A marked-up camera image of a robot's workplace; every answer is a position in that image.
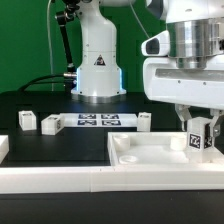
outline white tray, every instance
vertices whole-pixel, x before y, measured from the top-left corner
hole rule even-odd
[[[152,164],[223,163],[224,156],[215,147],[198,151],[187,148],[183,132],[109,133],[108,150],[113,166]]]

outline blue light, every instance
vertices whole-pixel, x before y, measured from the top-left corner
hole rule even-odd
[[[122,80],[123,80],[123,79],[122,79],[122,78],[123,78],[123,73],[122,73],[122,70],[120,69],[120,90],[123,89],[123,87],[122,87],[122,86],[123,86],[123,85],[122,85],[122,84],[123,84],[123,83],[122,83]]]
[[[77,77],[76,77],[76,88],[75,88],[75,90],[78,92],[79,91],[79,76],[80,76],[80,71],[79,71],[79,68],[77,69],[77,72],[76,72],[76,74],[77,74]]]

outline white platform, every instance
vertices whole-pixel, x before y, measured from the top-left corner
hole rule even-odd
[[[172,136],[185,133],[123,133],[130,137],[130,149],[119,151],[118,134],[108,138],[112,166],[1,168],[0,193],[224,189],[224,156],[217,149],[206,162],[196,162],[194,152],[170,148]],[[121,156],[137,160],[123,164]]]
[[[135,114],[62,113],[65,127],[136,127]]]

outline black cable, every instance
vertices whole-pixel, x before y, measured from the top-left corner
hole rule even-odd
[[[45,80],[45,79],[53,79],[53,78],[57,78],[57,77],[61,77],[63,78],[64,77],[64,74],[57,74],[57,75],[46,75],[46,76],[42,76],[42,77],[39,77],[39,78],[36,78],[36,79],[33,79],[31,80],[30,82],[28,82],[27,84],[21,86],[18,91],[24,91],[24,89],[26,89],[29,85],[33,84],[33,83],[36,83],[38,81],[41,81],[41,80]]]
[[[26,84],[26,85],[24,85],[23,86],[23,88],[19,88],[19,90],[18,91],[24,91],[26,88],[28,88],[29,86],[31,86],[31,85],[39,85],[39,84],[54,84],[54,83],[66,83],[66,81],[64,81],[64,82],[59,82],[59,81],[50,81],[50,82],[34,82],[34,83],[30,83],[30,84]]]

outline white plastic tray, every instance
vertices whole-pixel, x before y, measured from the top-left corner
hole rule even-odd
[[[183,132],[109,133],[108,150],[113,166],[152,164],[223,163],[224,156],[216,148],[197,151],[186,147]]]
[[[126,141],[117,148],[114,137],[120,134],[130,138],[130,145]],[[112,166],[1,168],[0,193],[224,189],[223,155],[215,148],[205,155],[174,150],[171,139],[178,136],[186,134],[109,133]],[[119,162],[121,156],[133,155],[135,162]]]

